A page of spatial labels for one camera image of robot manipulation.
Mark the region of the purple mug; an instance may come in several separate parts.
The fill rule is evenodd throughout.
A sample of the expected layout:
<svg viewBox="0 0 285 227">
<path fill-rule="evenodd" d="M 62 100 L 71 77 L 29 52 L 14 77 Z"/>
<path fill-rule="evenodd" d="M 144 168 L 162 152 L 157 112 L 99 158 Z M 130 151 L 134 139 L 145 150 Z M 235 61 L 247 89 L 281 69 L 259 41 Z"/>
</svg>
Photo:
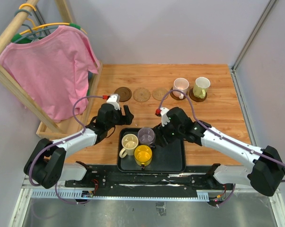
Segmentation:
<svg viewBox="0 0 285 227">
<path fill-rule="evenodd" d="M 155 133 L 152 128 L 148 127 L 139 129 L 137 137 L 142 145 L 151 145 L 155 141 Z"/>
</svg>

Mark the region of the brown coaster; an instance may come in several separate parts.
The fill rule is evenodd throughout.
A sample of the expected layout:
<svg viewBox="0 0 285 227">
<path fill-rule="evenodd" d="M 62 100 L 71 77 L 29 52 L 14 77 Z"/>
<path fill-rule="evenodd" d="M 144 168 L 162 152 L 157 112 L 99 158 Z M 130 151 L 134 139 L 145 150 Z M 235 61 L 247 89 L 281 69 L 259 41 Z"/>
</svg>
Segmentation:
<svg viewBox="0 0 285 227">
<path fill-rule="evenodd" d="M 126 102 L 132 97 L 132 92 L 128 87 L 119 87 L 114 93 L 120 96 L 120 102 Z"/>
<path fill-rule="evenodd" d="M 191 88 L 190 91 L 189 91 L 189 97 L 190 97 L 193 101 L 195 101 L 195 102 L 203 102 L 203 101 L 206 100 L 207 94 L 205 95 L 204 98 L 196 97 L 196 96 L 194 96 L 193 88 Z"/>
<path fill-rule="evenodd" d="M 183 89 L 176 89 L 176 91 L 170 92 L 170 96 L 177 101 L 184 100 L 186 97 L 183 94 L 181 94 L 179 96 L 175 95 L 176 93 L 180 94 L 180 91 L 185 92 L 186 95 L 188 94 L 187 89 L 184 89 L 184 90 Z"/>
</svg>

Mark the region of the cream mug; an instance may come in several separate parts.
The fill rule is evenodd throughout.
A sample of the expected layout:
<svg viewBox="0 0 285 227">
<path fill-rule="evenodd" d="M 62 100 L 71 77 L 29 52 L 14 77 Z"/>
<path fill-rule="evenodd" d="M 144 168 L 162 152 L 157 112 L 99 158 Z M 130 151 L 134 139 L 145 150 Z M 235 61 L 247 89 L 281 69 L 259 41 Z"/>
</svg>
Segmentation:
<svg viewBox="0 0 285 227">
<path fill-rule="evenodd" d="M 139 140 L 136 135 L 127 134 L 123 136 L 121 144 L 122 144 L 122 148 L 119 152 L 119 157 L 124 158 L 126 156 L 134 155 L 134 151 L 139 145 Z"/>
</svg>

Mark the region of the woven coaster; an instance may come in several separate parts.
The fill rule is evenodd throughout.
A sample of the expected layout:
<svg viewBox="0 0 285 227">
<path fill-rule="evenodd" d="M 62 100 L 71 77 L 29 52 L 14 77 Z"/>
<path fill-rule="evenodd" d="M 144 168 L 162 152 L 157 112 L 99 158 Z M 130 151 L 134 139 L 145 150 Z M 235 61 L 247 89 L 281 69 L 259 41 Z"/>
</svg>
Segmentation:
<svg viewBox="0 0 285 227">
<path fill-rule="evenodd" d="M 163 87 L 158 87 L 152 91 L 152 97 L 160 101 L 166 95 L 167 92 L 167 89 Z"/>
<path fill-rule="evenodd" d="M 134 91 L 133 97 L 137 102 L 146 102 L 150 99 L 151 93 L 148 89 L 140 87 Z"/>
</svg>

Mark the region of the yellow mug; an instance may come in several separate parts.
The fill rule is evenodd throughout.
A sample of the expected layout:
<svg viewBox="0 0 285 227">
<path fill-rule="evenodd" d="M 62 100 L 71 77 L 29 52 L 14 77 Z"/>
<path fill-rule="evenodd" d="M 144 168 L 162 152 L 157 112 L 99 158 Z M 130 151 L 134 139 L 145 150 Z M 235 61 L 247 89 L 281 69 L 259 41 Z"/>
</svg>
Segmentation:
<svg viewBox="0 0 285 227">
<path fill-rule="evenodd" d="M 134 159 L 138 166 L 142 170 L 148 166 L 152 161 L 153 153 L 152 149 L 147 145 L 139 145 L 134 150 Z"/>
</svg>

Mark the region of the pink mug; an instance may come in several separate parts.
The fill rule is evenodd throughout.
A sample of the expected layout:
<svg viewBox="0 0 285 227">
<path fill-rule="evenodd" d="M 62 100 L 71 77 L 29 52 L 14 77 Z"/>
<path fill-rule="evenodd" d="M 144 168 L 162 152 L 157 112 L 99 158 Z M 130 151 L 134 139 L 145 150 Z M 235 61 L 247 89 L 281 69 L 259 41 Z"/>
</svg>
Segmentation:
<svg viewBox="0 0 285 227">
<path fill-rule="evenodd" d="M 174 83 L 173 83 L 173 90 L 176 90 L 176 89 L 187 89 L 188 90 L 189 88 L 189 82 L 187 79 L 185 78 L 177 78 L 174 80 Z M 180 91 L 180 94 L 176 93 L 175 95 L 176 96 L 179 96 L 181 94 L 184 94 L 185 92 L 182 92 Z"/>
</svg>

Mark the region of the pale green mug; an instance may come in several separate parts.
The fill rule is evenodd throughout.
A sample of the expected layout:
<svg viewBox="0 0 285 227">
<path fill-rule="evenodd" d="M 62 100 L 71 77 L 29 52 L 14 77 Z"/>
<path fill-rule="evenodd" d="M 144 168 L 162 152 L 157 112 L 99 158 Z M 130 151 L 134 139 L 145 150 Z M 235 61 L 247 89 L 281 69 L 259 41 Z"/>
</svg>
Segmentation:
<svg viewBox="0 0 285 227">
<path fill-rule="evenodd" d="M 211 85 L 211 82 L 208 78 L 198 77 L 195 80 L 195 84 L 193 87 L 193 95 L 197 98 L 205 98 L 207 91 Z"/>
</svg>

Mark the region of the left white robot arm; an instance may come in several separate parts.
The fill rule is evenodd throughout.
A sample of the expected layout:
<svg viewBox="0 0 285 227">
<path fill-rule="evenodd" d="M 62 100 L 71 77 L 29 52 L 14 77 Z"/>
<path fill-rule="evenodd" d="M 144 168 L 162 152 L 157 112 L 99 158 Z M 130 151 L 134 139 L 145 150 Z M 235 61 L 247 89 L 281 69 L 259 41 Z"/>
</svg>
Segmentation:
<svg viewBox="0 0 285 227">
<path fill-rule="evenodd" d="M 103 104 L 97 116 L 83 130 L 59 140 L 41 139 L 24 167 L 30 183 L 49 189 L 59 181 L 75 180 L 82 187 L 89 186 L 92 175 L 88 173 L 88 166 L 79 161 L 67 164 L 65 159 L 100 143 L 117 125 L 130 125 L 134 115 L 127 105 L 123 108 L 120 110 L 112 104 Z"/>
</svg>

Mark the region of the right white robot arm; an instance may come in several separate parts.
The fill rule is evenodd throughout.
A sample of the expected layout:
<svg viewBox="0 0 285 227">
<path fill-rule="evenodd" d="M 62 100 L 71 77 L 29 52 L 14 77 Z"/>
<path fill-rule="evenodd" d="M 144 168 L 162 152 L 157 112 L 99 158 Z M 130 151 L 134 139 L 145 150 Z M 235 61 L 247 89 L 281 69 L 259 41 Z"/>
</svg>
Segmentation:
<svg viewBox="0 0 285 227">
<path fill-rule="evenodd" d="M 212 148 L 241 164 L 214 165 L 213 172 L 205 178 L 205 183 L 210 189 L 231 183 L 251 186 L 265 196 L 275 194 L 285 176 L 285 166 L 274 147 L 261 148 L 241 142 L 204 121 L 192 121 L 179 107 L 162 107 L 157 109 L 155 114 L 161 118 L 160 124 L 154 127 L 161 146 L 180 139 Z"/>
</svg>

